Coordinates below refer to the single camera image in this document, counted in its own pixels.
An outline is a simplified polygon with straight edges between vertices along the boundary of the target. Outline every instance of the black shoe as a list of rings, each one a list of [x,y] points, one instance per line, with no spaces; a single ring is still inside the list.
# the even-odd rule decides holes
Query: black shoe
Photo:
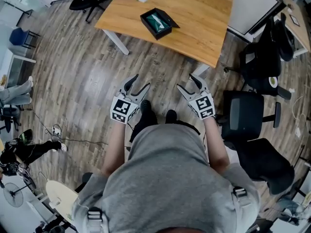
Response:
[[[143,100],[140,104],[141,113],[144,114],[148,111],[151,111],[151,104],[149,100]]]
[[[177,121],[177,113],[174,110],[169,110],[166,114],[165,123],[175,123]]]

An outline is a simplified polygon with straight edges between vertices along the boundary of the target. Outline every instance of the wooden table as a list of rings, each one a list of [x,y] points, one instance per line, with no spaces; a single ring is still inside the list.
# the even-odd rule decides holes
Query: wooden table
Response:
[[[124,54],[129,50],[114,32],[160,44],[216,67],[225,39],[233,0],[113,0],[95,27],[102,29]],[[140,15],[164,10],[179,26],[156,40]]]
[[[301,49],[298,49],[294,52],[294,58],[295,58],[298,55],[301,55],[306,52],[310,52],[309,34],[307,32],[306,23],[303,19],[299,6],[293,0],[283,0],[283,1],[286,5],[290,4],[294,8],[291,13],[288,12],[288,7],[286,7],[285,9],[281,11],[281,13],[284,13],[286,15],[286,23],[285,23],[286,28],[293,34],[293,36],[302,45]],[[275,16],[274,18],[275,21],[280,20],[281,13]],[[300,26],[297,26],[296,24],[293,23],[293,20],[290,17],[290,15],[297,18]]]
[[[48,181],[46,191],[50,199],[50,206],[55,208],[59,214],[72,224],[71,209],[78,194],[57,181]]]

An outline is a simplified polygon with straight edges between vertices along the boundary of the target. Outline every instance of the gray t-shirt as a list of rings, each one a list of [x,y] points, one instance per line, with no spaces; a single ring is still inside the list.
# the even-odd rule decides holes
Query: gray t-shirt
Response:
[[[247,191],[247,206],[233,202],[233,187]],[[198,134],[182,125],[147,127],[129,160],[108,179],[92,175],[73,206],[74,225],[86,233],[87,211],[103,211],[104,232],[156,233],[184,227],[207,233],[245,232],[259,212],[259,194],[238,164],[221,175],[209,167]]]

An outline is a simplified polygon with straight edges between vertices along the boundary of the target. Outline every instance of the green item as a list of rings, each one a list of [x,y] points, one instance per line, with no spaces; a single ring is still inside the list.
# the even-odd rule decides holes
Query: green item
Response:
[[[157,33],[169,27],[169,25],[161,19],[157,12],[147,16],[146,19]]]

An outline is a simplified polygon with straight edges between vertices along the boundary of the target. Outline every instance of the white sneaker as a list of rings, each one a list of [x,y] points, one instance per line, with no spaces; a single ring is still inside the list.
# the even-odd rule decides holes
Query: white sneaker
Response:
[[[29,76],[28,80],[31,82],[31,87],[34,86],[34,78],[32,76]]]
[[[26,95],[27,95],[27,94],[30,96],[30,93],[29,93],[29,92],[27,92]],[[29,102],[29,103],[31,103],[32,101],[33,101],[33,99],[30,98],[30,102]]]
[[[61,151],[63,152],[67,152],[67,146],[64,143],[61,143],[60,141],[58,141],[62,146],[61,146]]]

